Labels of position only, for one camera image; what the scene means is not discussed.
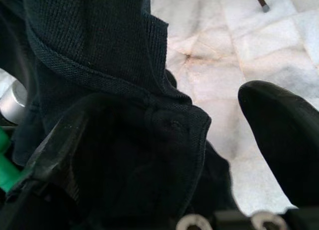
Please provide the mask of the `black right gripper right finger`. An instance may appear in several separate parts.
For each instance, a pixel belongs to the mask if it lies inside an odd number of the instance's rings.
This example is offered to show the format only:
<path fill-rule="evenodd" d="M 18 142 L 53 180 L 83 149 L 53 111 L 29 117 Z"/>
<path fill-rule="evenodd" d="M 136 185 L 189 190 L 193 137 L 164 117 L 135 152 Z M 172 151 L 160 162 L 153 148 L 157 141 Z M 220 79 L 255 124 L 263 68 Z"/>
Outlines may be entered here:
<path fill-rule="evenodd" d="M 297 207 L 319 204 L 319 112 L 302 97 L 270 82 L 238 91 L 241 110 L 284 194 Z"/>

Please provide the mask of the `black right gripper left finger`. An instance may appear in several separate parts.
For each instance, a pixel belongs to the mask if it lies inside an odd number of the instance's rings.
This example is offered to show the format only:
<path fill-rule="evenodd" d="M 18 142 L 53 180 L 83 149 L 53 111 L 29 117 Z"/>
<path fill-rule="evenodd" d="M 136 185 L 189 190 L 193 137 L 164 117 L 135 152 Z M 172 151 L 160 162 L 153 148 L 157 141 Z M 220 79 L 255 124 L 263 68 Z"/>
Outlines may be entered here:
<path fill-rule="evenodd" d="M 52 185 L 72 199 L 100 197 L 100 98 L 87 96 L 73 105 L 32 154 L 24 188 Z"/>

